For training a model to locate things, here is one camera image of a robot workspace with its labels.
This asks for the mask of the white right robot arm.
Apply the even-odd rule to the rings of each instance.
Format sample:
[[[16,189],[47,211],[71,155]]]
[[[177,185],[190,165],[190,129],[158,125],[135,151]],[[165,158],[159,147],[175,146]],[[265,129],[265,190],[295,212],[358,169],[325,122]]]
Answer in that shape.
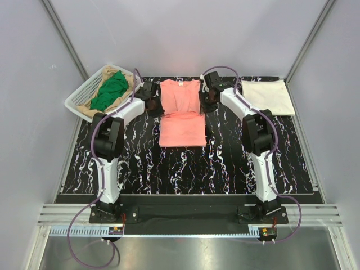
[[[278,145],[273,115],[270,110],[260,110],[251,104],[238,92],[237,85],[224,82],[216,71],[208,70],[201,74],[200,81],[203,112],[212,112],[222,104],[242,122],[241,143],[253,162],[258,201],[248,212],[239,213],[238,216],[245,221],[257,219],[268,223],[281,209],[272,165],[273,152]]]

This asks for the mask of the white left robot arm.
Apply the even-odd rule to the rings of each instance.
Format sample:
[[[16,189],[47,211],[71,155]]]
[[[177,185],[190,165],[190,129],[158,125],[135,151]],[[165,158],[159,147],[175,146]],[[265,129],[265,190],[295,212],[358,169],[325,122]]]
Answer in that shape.
[[[143,82],[122,105],[110,113],[94,115],[89,134],[89,148],[98,171],[97,203],[103,203],[102,216],[110,223],[121,217],[121,208],[115,205],[118,190],[118,160],[124,147],[125,127],[136,117],[148,113],[151,117],[163,115],[160,84]]]

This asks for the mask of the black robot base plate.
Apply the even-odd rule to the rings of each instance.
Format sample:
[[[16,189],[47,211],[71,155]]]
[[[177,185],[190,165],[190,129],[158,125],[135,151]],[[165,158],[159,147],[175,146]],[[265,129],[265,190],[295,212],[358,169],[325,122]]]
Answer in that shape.
[[[121,195],[113,205],[97,203],[90,223],[125,223],[127,235],[190,236],[244,235],[249,225],[261,227],[288,224],[286,208],[261,220],[246,221],[258,199],[254,195]]]

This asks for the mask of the salmon pink t shirt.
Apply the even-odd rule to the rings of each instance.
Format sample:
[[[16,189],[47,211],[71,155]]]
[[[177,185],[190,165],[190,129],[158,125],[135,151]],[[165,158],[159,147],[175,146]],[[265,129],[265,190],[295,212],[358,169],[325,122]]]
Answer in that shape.
[[[201,112],[200,81],[167,79],[160,83],[160,147],[204,147],[205,115]]]

